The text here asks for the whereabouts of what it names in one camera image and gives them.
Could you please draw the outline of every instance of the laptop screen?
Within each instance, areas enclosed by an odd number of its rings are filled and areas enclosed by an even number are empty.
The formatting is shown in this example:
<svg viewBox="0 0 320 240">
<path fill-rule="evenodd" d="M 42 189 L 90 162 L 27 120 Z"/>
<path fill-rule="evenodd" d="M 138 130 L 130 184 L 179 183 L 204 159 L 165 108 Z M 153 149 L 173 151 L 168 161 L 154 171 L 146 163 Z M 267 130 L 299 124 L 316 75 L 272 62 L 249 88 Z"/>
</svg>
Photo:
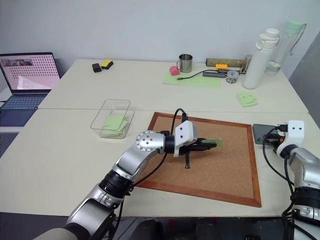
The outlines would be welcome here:
<svg viewBox="0 0 320 240">
<path fill-rule="evenodd" d="M 60 80 L 51 52 L 0 54 L 0 67 L 13 94 L 46 93 Z"/>
</svg>

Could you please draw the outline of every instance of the wooden frame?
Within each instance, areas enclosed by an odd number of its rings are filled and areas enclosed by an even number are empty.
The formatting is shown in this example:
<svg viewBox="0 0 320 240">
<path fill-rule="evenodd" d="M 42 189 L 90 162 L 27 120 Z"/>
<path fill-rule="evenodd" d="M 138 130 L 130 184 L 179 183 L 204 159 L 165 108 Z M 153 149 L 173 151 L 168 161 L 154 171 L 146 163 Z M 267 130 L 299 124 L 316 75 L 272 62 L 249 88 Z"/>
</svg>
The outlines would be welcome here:
<svg viewBox="0 0 320 240">
<path fill-rule="evenodd" d="M 173 118 L 174 115 L 168 114 L 168 113 L 155 112 L 152 117 L 152 120 L 150 122 L 150 125 L 148 127 L 148 130 L 153 130 L 158 117 Z M 167 184 L 167 183 L 152 181 L 150 179 L 146 179 L 145 181 L 140 183 L 138 186 L 142 187 L 142 188 L 149 188 L 149 189 L 155 189 L 155 190 L 161 190 L 161 191 L 167 191 L 167 192 L 179 193 L 179 194 L 187 194 L 187 195 L 191 195 L 191 196 L 215 199 L 215 200 L 219 200 L 219 201 L 225 201 L 225 202 L 248 205 L 248 206 L 260 208 L 261 207 L 261 197 L 260 197 L 260 189 L 259 189 L 259 182 L 258 182 L 258 173 L 257 173 L 254 141 L 253 141 L 253 134 L 252 134 L 251 125 L 242 124 L 242 123 L 235 123 L 235 122 L 197 118 L 197 117 L 189 117 L 188 119 L 193 122 L 204 122 L 204 123 L 246 128 L 247 139 L 248 139 L 249 162 L 250 162 L 253 198 L 225 194 L 225 193 L 214 192 L 214 191 L 208 191 L 208 190 L 203 190 L 203 189 L 196 189 L 196 188 L 186 187 L 186 186 L 177 186 L 174 184 Z"/>
</svg>

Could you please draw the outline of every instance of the laptop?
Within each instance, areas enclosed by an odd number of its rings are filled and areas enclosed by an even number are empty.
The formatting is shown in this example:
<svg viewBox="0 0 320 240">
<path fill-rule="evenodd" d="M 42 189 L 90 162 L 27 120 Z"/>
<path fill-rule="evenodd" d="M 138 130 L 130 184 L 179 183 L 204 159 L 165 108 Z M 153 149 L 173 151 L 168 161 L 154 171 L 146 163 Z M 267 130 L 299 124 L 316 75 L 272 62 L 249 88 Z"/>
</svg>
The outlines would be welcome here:
<svg viewBox="0 0 320 240">
<path fill-rule="evenodd" d="M 12 96 L 0 108 L 0 127 L 23 127 L 60 80 L 52 52 L 0 54 Z"/>
</svg>

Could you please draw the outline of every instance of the clear water bottle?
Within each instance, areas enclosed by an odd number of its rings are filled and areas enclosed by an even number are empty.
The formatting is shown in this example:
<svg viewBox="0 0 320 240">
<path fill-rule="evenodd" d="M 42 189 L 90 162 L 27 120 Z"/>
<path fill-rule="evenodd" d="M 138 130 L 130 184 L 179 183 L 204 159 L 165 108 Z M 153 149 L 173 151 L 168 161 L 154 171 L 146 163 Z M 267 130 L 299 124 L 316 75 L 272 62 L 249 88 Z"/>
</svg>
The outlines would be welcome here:
<svg viewBox="0 0 320 240">
<path fill-rule="evenodd" d="M 270 76 L 275 76 L 287 56 L 292 55 L 294 48 L 304 34 L 307 24 L 297 20 L 288 20 L 283 32 L 280 34 L 280 40 L 271 55 L 270 61 L 265 69 L 265 73 Z"/>
<path fill-rule="evenodd" d="M 253 54 L 242 85 L 246 89 L 255 89 L 264 74 L 270 57 L 279 40 L 279 30 L 267 28 L 259 35 L 255 44 L 256 52 Z"/>
</svg>

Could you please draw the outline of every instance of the metal mug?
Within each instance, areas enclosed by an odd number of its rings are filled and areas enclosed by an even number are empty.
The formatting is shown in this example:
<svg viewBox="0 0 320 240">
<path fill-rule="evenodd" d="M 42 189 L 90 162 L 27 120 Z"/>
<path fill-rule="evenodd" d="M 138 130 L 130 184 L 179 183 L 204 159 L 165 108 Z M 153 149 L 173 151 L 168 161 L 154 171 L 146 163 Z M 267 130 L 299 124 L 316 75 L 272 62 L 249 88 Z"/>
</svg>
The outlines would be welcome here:
<svg viewBox="0 0 320 240">
<path fill-rule="evenodd" d="M 179 60 L 176 61 L 176 68 L 180 70 L 181 73 L 190 73 L 192 71 L 192 56 L 190 54 L 181 54 Z"/>
</svg>

